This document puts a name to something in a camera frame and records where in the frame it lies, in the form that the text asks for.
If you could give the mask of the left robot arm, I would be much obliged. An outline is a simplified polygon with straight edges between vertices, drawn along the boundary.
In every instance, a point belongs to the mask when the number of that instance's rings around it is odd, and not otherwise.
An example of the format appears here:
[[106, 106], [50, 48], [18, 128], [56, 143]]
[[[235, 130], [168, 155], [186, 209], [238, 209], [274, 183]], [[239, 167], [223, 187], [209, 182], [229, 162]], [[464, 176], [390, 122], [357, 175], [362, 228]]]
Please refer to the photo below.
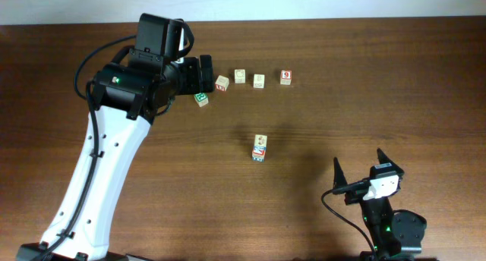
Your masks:
[[21, 245], [16, 258], [130, 260], [109, 251], [109, 238], [134, 156], [176, 96], [213, 90], [210, 55], [154, 55], [124, 47], [87, 83], [87, 133], [65, 197], [40, 242]]

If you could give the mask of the letter E L block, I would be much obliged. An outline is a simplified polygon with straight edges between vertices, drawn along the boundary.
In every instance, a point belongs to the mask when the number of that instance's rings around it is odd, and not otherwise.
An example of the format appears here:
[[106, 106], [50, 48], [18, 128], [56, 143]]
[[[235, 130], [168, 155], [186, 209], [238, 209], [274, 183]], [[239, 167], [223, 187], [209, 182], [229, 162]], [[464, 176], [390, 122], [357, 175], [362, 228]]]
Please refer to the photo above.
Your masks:
[[255, 145], [252, 150], [253, 157], [264, 157], [266, 154], [267, 148], [265, 146], [257, 146]]

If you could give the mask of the shell picture Q block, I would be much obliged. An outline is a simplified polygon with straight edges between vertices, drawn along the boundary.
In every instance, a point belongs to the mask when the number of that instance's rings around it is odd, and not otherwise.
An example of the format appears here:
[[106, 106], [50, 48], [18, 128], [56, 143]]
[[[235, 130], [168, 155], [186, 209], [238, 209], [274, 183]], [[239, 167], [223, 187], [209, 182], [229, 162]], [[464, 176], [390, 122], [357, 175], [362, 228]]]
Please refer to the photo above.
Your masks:
[[252, 155], [252, 159], [257, 162], [264, 162], [264, 156], [259, 156], [259, 155]]

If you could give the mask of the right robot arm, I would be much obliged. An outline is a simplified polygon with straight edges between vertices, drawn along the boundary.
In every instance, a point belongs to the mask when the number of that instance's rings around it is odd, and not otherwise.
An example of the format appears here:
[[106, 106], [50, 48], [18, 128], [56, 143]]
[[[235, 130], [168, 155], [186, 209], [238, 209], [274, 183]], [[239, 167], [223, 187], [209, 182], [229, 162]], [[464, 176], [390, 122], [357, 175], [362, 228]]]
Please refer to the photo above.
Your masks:
[[360, 260], [413, 260], [422, 251], [427, 221], [415, 212], [392, 208], [390, 198], [399, 192], [405, 172], [381, 149], [377, 159], [379, 164], [371, 166], [368, 177], [349, 183], [335, 158], [330, 192], [344, 195], [347, 206], [361, 207], [369, 232], [364, 237], [371, 249], [361, 252]]

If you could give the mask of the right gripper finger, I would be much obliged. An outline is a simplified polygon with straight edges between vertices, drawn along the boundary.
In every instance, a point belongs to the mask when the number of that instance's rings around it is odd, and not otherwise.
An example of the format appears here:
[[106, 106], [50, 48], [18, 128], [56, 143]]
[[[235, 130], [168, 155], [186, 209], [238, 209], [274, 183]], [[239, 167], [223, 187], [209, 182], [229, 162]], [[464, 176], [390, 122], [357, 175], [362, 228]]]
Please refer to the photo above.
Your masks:
[[390, 163], [399, 177], [402, 177], [405, 174], [405, 172], [395, 162], [393, 162], [380, 148], [377, 148], [377, 158], [380, 164]]
[[333, 189], [345, 187], [348, 183], [337, 157], [333, 158]]

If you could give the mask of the car picture yellow block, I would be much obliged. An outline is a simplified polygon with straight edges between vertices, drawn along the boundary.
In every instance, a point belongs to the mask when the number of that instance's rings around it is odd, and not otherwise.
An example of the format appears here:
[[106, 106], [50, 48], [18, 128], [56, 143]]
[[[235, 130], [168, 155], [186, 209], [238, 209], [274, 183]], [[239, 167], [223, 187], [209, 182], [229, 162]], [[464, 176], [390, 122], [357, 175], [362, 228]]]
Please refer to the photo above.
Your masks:
[[267, 135], [256, 134], [254, 138], [254, 146], [267, 147]]

